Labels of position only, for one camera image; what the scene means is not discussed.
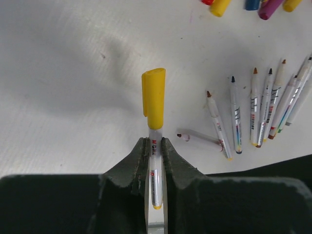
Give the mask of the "grey cap whiteboard marker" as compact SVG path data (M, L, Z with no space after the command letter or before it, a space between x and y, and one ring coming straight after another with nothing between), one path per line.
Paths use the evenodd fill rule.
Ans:
M296 116L298 115L299 111L301 110L305 101L308 99L311 92L312 92L312 79L309 78L286 121L286 126L290 126L294 123Z

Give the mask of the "blue marker cap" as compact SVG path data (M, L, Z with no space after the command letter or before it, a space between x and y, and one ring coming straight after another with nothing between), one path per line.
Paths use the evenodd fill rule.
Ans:
M260 0L245 0L244 9L247 11L257 11L260 6Z

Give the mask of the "magenta marker cap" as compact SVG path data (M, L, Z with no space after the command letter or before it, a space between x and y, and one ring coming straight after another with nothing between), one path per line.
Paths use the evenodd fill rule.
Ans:
M261 5L258 15L262 20L268 20L276 9L283 3L283 0L268 0Z

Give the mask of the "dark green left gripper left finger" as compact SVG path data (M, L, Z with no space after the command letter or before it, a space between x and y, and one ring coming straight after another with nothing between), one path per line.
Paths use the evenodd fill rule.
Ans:
M8 175L0 180L3 234L145 234L147 141L103 174Z

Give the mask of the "brown cap marker pen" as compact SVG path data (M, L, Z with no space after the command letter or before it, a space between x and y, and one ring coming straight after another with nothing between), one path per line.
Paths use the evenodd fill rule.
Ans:
M307 80L311 74L312 56L309 56L307 62L305 63L305 66L306 66L306 69L303 71L302 69L304 67L302 67L302 69L300 70L300 72L298 74L298 78L301 78L301 82L296 87L296 90L293 94L293 97L290 101L290 104L288 105L286 112L285 112L285 114L284 114L284 116L283 116L283 118L282 118L282 120L281 120L281 122L277 128L277 133L280 133L283 130L283 128L286 124L286 120L288 119L291 111L293 110L293 108L294 108L294 106L295 106L295 104L296 104L296 102L297 102L297 100L298 100L298 98L299 98L299 96L303 90L303 87L306 84L306 82L307 82Z

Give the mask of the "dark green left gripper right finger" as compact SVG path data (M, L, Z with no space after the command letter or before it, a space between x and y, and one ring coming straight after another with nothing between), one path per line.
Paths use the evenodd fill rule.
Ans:
M289 177L214 177L162 140L167 234L309 234L312 190Z

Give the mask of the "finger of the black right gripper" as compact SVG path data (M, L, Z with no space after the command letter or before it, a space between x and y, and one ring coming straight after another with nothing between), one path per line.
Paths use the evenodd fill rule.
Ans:
M206 174L214 177L289 177L302 181L312 189L312 155L289 159L239 172Z

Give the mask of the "yellow cap marker pen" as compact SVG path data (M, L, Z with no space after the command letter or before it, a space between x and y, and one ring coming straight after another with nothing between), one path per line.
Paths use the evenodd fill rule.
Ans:
M250 97L250 142L253 146L257 146L258 141L258 127L259 127L259 80L258 71L255 67L251 79L251 97Z

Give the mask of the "blue cap marker pen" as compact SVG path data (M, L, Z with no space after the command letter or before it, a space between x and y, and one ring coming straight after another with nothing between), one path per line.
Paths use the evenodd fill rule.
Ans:
M236 86L234 76L231 77L230 82L230 101L231 101L234 150L237 154L241 154L243 152L243 149L242 149L240 104L238 98L238 88Z

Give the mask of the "red cap marker group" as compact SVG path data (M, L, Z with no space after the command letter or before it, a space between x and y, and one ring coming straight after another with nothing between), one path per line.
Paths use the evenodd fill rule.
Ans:
M280 93L281 93L281 88L283 85L283 81L284 81L284 70L286 67L286 59L282 59L277 72L275 74L275 79L274 79L274 83L272 86L272 90L271 90L271 99L270 99L270 105L269 105L269 112L268 112L268 117L267 117L267 121L266 121L266 128L265 128L265 132L264 132L264 138L263 138L263 142L266 142L269 136L269 131L271 129L271 125L273 122L273 117L274 114L276 112L276 108L280 99Z

